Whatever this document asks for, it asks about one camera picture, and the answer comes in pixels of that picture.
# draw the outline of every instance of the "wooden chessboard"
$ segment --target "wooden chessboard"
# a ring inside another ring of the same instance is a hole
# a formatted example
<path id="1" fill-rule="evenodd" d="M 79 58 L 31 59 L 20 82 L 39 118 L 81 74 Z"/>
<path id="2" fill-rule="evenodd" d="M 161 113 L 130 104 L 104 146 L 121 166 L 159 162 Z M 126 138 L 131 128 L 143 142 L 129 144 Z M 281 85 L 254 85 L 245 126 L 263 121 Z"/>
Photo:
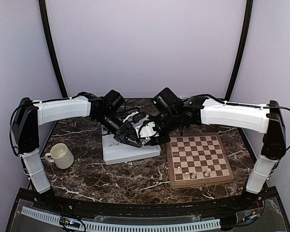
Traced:
<path id="1" fill-rule="evenodd" d="M 214 185 L 234 179 L 217 133 L 171 135 L 167 156 L 172 188 Z"/>

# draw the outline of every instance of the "white wall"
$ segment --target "white wall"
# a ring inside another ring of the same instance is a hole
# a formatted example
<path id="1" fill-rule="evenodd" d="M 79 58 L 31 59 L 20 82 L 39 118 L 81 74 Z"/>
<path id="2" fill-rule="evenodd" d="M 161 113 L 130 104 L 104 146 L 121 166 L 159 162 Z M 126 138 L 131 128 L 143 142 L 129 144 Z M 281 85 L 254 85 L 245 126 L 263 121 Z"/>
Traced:
<path id="1" fill-rule="evenodd" d="M 69 95 L 224 97 L 245 0 L 47 1 Z"/>
<path id="2" fill-rule="evenodd" d="M 277 100 L 290 108 L 290 0 L 254 2 L 246 49 L 232 101 L 267 103 Z M 290 113 L 283 111 L 287 144 Z M 246 131 L 256 154 L 262 135 Z M 290 150 L 270 178 L 276 185 L 290 220 Z"/>
<path id="3" fill-rule="evenodd" d="M 26 187 L 9 144 L 9 119 L 23 97 L 60 97 L 49 58 L 38 1 L 0 0 L 0 232 L 5 231 L 19 187 Z M 41 129 L 41 146 L 52 125 Z"/>

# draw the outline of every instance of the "white mug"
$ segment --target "white mug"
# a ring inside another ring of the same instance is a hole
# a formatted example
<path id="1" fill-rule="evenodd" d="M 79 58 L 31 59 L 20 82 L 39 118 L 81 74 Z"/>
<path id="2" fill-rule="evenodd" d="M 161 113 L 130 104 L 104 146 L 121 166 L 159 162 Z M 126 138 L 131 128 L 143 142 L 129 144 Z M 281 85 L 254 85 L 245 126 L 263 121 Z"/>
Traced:
<path id="1" fill-rule="evenodd" d="M 55 163 L 60 169 L 69 168 L 74 162 L 74 156 L 65 144 L 56 144 L 45 154 L 48 162 Z"/>

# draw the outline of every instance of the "black pole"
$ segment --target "black pole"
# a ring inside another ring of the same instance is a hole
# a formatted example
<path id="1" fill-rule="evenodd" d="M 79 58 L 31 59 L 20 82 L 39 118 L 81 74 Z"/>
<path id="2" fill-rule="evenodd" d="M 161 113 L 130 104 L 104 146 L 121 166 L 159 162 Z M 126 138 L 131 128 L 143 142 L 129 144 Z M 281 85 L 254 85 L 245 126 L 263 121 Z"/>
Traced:
<path id="1" fill-rule="evenodd" d="M 235 59 L 233 71 L 231 74 L 229 86 L 228 86 L 228 89 L 226 92 L 226 96 L 224 97 L 224 99 L 227 101 L 229 101 L 231 98 L 231 95 L 232 95 L 232 92 L 233 92 L 233 89 L 235 86 L 236 78 L 238 75 L 238 71 L 240 69 L 240 65 L 242 62 L 244 48 L 245 48 L 247 35 L 248 35 L 250 18 L 251 18 L 252 3 L 253 3 L 253 0 L 247 0 L 247 2 L 246 2 L 246 10 L 245 10 L 245 16 L 244 16 L 244 21 L 243 21 L 241 39 L 240 39 L 240 43 L 238 45 L 238 50 L 237 50 L 236 59 Z"/>
<path id="2" fill-rule="evenodd" d="M 60 92 L 62 94 L 62 97 L 66 98 L 66 97 L 68 97 L 68 93 L 67 93 L 67 90 L 64 86 L 64 82 L 62 79 L 62 75 L 61 75 L 60 68 L 58 65 L 58 60 L 57 60 L 56 53 L 55 53 L 52 34 L 50 31 L 49 22 L 48 22 L 45 0 L 39 0 L 39 5 L 40 5 L 40 12 L 41 12 L 41 18 L 42 18 L 46 43 L 48 46 L 48 52 L 49 52 L 50 58 L 52 60 L 52 64 L 53 64 L 54 72 L 55 72 L 57 82 L 58 82 L 58 85 L 60 88 Z"/>

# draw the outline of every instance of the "dark marble surface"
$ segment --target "dark marble surface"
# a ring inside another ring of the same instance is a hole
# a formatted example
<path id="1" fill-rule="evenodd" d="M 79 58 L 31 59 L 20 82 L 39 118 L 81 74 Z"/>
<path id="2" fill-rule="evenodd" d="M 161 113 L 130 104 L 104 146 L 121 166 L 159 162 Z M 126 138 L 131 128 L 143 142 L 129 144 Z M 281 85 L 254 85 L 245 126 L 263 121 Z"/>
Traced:
<path id="1" fill-rule="evenodd" d="M 127 100 L 127 108 L 138 106 L 150 115 L 156 108 L 147 99 Z M 74 154 L 73 165 L 61 170 L 43 159 L 46 174 L 57 196 L 105 203 L 184 203 L 239 195 L 253 168 L 253 161 L 236 128 L 191 126 L 184 133 L 217 132 L 227 153 L 235 179 L 227 184 L 194 188 L 170 188 L 165 145 L 158 157 L 105 165 L 101 126 L 90 118 L 59 121 L 45 152 L 65 143 Z"/>

